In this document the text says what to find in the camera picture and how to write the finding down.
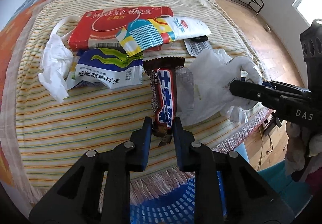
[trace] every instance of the snack wrapper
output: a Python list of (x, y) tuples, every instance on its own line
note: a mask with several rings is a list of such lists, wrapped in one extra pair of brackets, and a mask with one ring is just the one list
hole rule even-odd
[(148, 48), (211, 34), (208, 26), (190, 17), (166, 17), (137, 19), (123, 27), (116, 35), (117, 40), (129, 56)]
[(66, 79), (67, 89), (107, 86), (110, 89), (142, 84), (143, 54), (129, 57), (122, 50), (79, 50)]
[(172, 124), (177, 111), (177, 85), (175, 71), (183, 67), (184, 58), (164, 57), (144, 62), (153, 92), (151, 99), (155, 120), (153, 134), (162, 137), (159, 146), (170, 143)]
[(73, 51), (86, 48), (115, 48), (120, 43), (116, 34), (137, 19), (173, 16), (167, 6), (130, 6), (86, 12), (73, 30), (68, 44)]

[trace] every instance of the electric cord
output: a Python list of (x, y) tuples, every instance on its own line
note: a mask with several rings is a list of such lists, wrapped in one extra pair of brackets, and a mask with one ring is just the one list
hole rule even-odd
[(264, 127), (262, 126), (262, 128), (259, 131), (254, 131), (256, 133), (260, 133), (261, 131), (264, 131)]
[(264, 146), (264, 141), (263, 141), (263, 134), (261, 133), (261, 131), (260, 131), (260, 138), (261, 138), (262, 144), (261, 144), (261, 150), (260, 150), (260, 162), (259, 162), (259, 164), (258, 164), (257, 171), (259, 171), (259, 170), (260, 170), (260, 168), (261, 168), (261, 160), (262, 160), (262, 157), (263, 157), (263, 146)]
[(271, 151), (266, 151), (268, 153), (271, 153), (273, 151), (273, 142), (272, 142), (272, 138), (270, 137), (270, 135), (268, 134), (269, 140), (270, 140), (270, 146), (272, 146), (272, 150)]

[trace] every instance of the fringe edge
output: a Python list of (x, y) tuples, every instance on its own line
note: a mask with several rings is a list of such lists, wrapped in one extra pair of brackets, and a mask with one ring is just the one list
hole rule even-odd
[[(270, 114), (268, 108), (263, 108), (254, 118), (246, 123), (242, 128), (231, 135), (227, 140), (218, 144), (212, 150), (227, 153), (240, 145), (252, 132), (254, 132)], [(194, 177), (193, 172), (184, 173), (177, 166), (151, 176), (130, 181), (130, 204), (139, 205), (146, 200), (157, 199), (168, 194), (180, 185), (186, 184), (190, 178)], [(44, 195), (49, 189), (39, 189)], [(102, 211), (104, 188), (101, 190), (99, 200), (99, 210)]]

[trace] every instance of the blue basket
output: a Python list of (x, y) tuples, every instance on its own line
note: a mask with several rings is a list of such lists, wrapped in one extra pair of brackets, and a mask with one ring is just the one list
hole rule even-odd
[[(217, 172), (223, 215), (226, 204), (221, 173)], [(158, 199), (147, 200), (138, 206), (130, 206), (131, 224), (165, 222), (169, 224), (194, 223), (194, 178)]]

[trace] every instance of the blanket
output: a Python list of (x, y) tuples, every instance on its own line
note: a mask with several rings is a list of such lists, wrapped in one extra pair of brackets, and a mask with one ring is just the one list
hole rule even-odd
[[(17, 103), (16, 141), (21, 161), (15, 158), (15, 162), (20, 163), (25, 169), (24, 172), (12, 173), (12, 178), (15, 184), (22, 184), (19, 189), (29, 197), (30, 201), (36, 202), (35, 189), (48, 190), (88, 149), (96, 149), (98, 152), (113, 149), (127, 140), (132, 131), (141, 127), (145, 116), (153, 116), (151, 90), (146, 74), (142, 85), (126, 89), (114, 91), (101, 87), (73, 89), (69, 92), (70, 97), (61, 105), (49, 95), (38, 81), (39, 61), (51, 30), (65, 16), (83, 15), (93, 9), (134, 4), (170, 6), (177, 15), (204, 21), (213, 33), (209, 36), (213, 48), (223, 48), (231, 56), (248, 56), (265, 74), (248, 40), (214, 0), (86, 0), (86, 3), (84, 1), (54, 0), (43, 7), (35, 16), (26, 46), (22, 50), (21, 63), (17, 69), (17, 100), (15, 101), (15, 97), (10, 94), (12, 93), (10, 88), (4, 89), (3, 103), (14, 103), (14, 105)], [(58, 34), (65, 34), (75, 25), (69, 23), (63, 26)], [(194, 59), (188, 55), (181, 41), (174, 43), (167, 50), (146, 52), (144, 59), (163, 56), (185, 57), (186, 66), (189, 66)], [(7, 105), (6, 109), (2, 109), (0, 114), (7, 122), (9, 110), (12, 110), (12, 104), (11, 107)], [(225, 117), (216, 114), (202, 123), (188, 127), (187, 130), (209, 147), (226, 152), (242, 142), (267, 114), (268, 110), (257, 104), (248, 111), (250, 122), (246, 125), (231, 123)], [(4, 137), (1, 138), (12, 140), (8, 128), (4, 127), (2, 135)], [(132, 203), (167, 193), (190, 177), (175, 167), (173, 144), (159, 148), (158, 142), (156, 138), (151, 141), (147, 170), (131, 174)], [(12, 156), (7, 149), (9, 145), (12, 148), (12, 142), (8, 142), (4, 148), (8, 161)]]

